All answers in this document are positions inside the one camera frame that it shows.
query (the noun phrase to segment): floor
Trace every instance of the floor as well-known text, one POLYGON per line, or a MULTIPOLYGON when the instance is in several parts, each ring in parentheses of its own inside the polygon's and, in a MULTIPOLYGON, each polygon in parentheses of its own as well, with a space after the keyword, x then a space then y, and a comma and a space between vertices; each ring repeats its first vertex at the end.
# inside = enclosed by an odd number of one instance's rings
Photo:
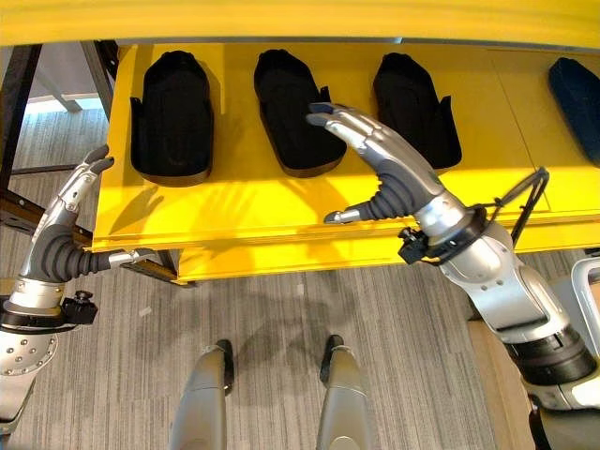
MULTIPOLYGON (((76 162, 102 143, 102 113, 78 114, 26 116, 15 167, 76 162)), ((65 177, 21 175, 11 188, 44 204, 65 177)), ((90 229, 96 200, 90 195, 82 209, 80 223, 90 229)), ((27 236, 0 229, 1 278, 18 273, 27 245, 27 236)), ((524 260, 554 278, 580 256, 524 260)), ((345 337, 364 368, 376 448, 495 447, 467 297, 433 267, 242 277, 194 288, 119 269, 72 281, 67 293, 81 288, 94 293, 97 321, 60 337, 9 449, 166 448, 188 373, 219 338, 232 341, 237 370, 227 398, 229 448, 314 448, 324 395, 318 369, 330 333, 345 337)))

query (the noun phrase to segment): white wall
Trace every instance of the white wall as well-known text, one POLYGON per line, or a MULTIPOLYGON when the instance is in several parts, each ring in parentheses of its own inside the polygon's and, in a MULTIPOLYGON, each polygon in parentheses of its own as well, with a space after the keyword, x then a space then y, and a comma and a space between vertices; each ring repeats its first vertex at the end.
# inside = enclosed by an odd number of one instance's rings
MULTIPOLYGON (((0 50, 0 74, 3 80, 12 48, 2 47, 0 50)), ((44 44, 37 62, 37 69, 42 70, 63 95, 96 92, 79 42, 44 44)), ((29 98, 49 95, 50 92, 34 79, 29 98)))

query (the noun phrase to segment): black cable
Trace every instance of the black cable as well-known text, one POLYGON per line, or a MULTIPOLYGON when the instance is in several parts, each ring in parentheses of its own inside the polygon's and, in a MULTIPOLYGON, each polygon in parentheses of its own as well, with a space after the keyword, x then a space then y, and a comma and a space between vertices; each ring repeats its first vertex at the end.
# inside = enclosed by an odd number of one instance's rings
POLYGON ((483 206, 485 208, 494 206, 494 212, 492 213, 491 218, 489 219, 489 223, 491 223, 496 219, 501 209, 503 209, 507 204, 509 204, 516 197, 522 194, 527 188, 532 188, 532 191, 529 194, 529 198, 527 199, 525 205, 522 206, 523 210, 517 219, 517 223, 515 223, 515 227, 513 227, 513 231, 511 232, 513 245, 516 245, 519 237, 521 236, 521 233, 523 232, 523 228, 525 228, 527 220, 529 220, 529 217, 532 214, 534 207, 537 205, 537 202, 542 197, 542 194, 544 194, 544 190, 546 189, 546 185, 548 184, 549 178, 550 174, 548 173, 546 168, 540 167, 537 171, 531 173, 530 175, 526 176, 521 181, 519 181, 514 187, 512 187, 508 192, 506 192, 506 194, 504 194, 504 196, 501 199, 495 198, 494 203, 477 204, 471 206, 469 209, 472 209, 475 206, 483 206))

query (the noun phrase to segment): yellow shelf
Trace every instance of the yellow shelf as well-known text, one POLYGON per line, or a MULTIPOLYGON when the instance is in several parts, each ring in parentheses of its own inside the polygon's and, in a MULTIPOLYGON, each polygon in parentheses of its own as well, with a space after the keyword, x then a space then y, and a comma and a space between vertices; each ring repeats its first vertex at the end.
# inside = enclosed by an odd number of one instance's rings
MULTIPOLYGON (((179 282, 296 270, 398 263, 406 220, 327 226, 330 211, 368 198, 377 178, 353 150, 333 171, 294 179, 278 166, 259 116, 252 73, 260 52, 285 47, 307 62, 335 101, 375 113, 372 80, 385 53, 410 54, 430 72, 440 97, 452 95, 462 161, 441 178, 467 204, 503 194, 535 167, 550 170, 545 197, 520 251, 600 245, 600 169, 582 155, 548 88, 560 56, 600 74, 600 56, 442 44, 210 43, 122 49, 94 250, 182 248, 179 282), (164 52, 194 53, 209 75, 216 111, 215 162, 207 182, 161 187, 129 161, 129 98, 164 52)), ((499 221, 510 227, 519 199, 499 221)))
MULTIPOLYGON (((259 53, 274 46, 280 45, 142 45, 122 51, 108 137, 115 164, 102 176, 93 249, 194 248, 214 240, 263 243, 397 232, 405 222, 322 224, 330 211, 359 203, 377 188, 376 176, 354 151, 349 150, 333 171, 313 179, 294 179, 279 168, 252 83, 259 53), (203 64, 216 112, 213 171, 206 183, 195 187, 157 186, 135 172, 129 161, 129 98, 142 96, 144 72, 174 49, 194 53, 203 64)), ((285 47, 308 63, 318 85, 329 85, 335 101, 370 113, 376 112, 371 84, 385 53, 409 53, 427 68, 439 96, 452 95, 464 155, 442 180, 465 203, 490 201, 533 170, 484 48, 371 43, 285 47)), ((596 205, 600 212, 600 194, 596 205)), ((513 223, 518 207, 518 202, 507 207, 502 220, 513 223)), ((546 200, 537 211, 534 220, 573 216, 550 211, 546 200)))
MULTIPOLYGON (((600 221, 528 227, 517 252, 596 247, 598 236, 600 221)), ((401 245, 395 236, 239 247, 207 243, 203 248, 182 251, 177 282, 399 264, 403 263, 397 254, 401 245)))
POLYGON ((0 23, 1 45, 98 38, 344 37, 600 47, 600 8, 593 0, 2 0, 0 23))

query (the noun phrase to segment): silver robotic forearm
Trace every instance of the silver robotic forearm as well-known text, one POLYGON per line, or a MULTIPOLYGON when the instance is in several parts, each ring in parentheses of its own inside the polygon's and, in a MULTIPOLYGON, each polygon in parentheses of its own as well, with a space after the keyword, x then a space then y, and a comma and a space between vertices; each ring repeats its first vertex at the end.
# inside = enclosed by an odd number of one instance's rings
POLYGON ((333 212, 325 223, 414 216, 421 245, 445 252, 443 274, 471 297, 533 401, 549 410, 600 409, 597 362, 548 284, 517 258, 509 233, 448 192, 394 130, 339 105, 317 103, 311 110, 309 123, 348 143, 382 182, 368 202, 333 212))
POLYGON ((55 354, 56 333, 90 323, 96 314, 89 292, 65 299, 67 281, 135 263, 154 253, 138 249, 93 254, 73 242, 72 227, 82 198, 101 172, 113 165, 107 154, 107 146, 89 153, 50 202, 12 295, 0 300, 0 435, 10 434, 17 426, 36 375, 55 354))

